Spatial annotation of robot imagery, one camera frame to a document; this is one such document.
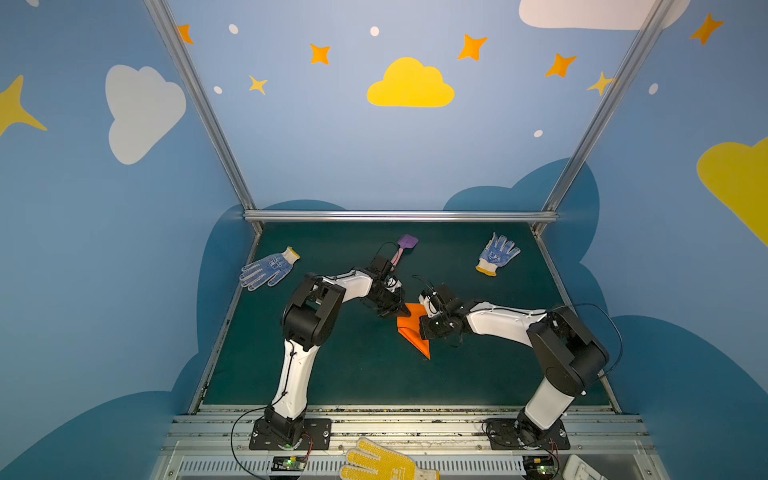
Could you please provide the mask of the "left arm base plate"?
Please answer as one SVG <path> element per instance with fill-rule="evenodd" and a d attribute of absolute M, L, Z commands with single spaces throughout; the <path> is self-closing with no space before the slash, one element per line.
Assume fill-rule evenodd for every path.
<path fill-rule="evenodd" d="M 310 418 L 298 422 L 282 420 L 256 421 L 248 448 L 252 451 L 307 451 L 328 450 L 332 420 L 330 418 Z"/>

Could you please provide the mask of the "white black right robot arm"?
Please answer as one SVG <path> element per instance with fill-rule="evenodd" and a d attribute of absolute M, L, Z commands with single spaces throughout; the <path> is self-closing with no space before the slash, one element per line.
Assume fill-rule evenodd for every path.
<path fill-rule="evenodd" d="M 608 351 L 569 306 L 522 309 L 464 302 L 444 284 L 422 291 L 424 340 L 453 333 L 494 336 L 531 348 L 543 379 L 514 422 L 517 446 L 543 448 L 559 436 L 561 418 L 575 398 L 597 382 Z"/>

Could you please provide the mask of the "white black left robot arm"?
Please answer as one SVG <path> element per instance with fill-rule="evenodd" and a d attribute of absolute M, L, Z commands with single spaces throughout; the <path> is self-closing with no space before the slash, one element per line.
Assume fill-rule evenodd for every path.
<path fill-rule="evenodd" d="M 343 304 L 364 301 L 383 318 L 407 312 L 396 264 L 377 255 L 369 266 L 344 274 L 308 273 L 292 293 L 281 319 L 285 352 L 278 389 L 263 414 L 263 426 L 280 446 L 296 446 L 304 433 L 313 365 Z"/>

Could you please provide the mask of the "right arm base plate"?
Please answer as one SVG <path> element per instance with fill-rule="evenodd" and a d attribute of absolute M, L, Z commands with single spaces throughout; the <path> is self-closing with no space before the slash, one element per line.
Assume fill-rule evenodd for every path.
<path fill-rule="evenodd" d="M 564 424 L 557 420 L 550 428 L 542 430 L 527 420 L 515 418 L 486 419 L 482 432 L 493 450 L 544 450 L 556 448 L 569 450 L 571 443 Z"/>

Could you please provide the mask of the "orange square paper sheet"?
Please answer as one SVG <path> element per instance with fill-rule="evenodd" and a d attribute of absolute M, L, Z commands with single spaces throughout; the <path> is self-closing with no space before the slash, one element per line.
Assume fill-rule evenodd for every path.
<path fill-rule="evenodd" d="M 420 320 L 426 316 L 425 308 L 418 303 L 407 303 L 408 313 L 397 317 L 397 330 L 408 340 L 417 350 L 419 350 L 427 359 L 431 358 L 429 341 L 421 337 Z"/>

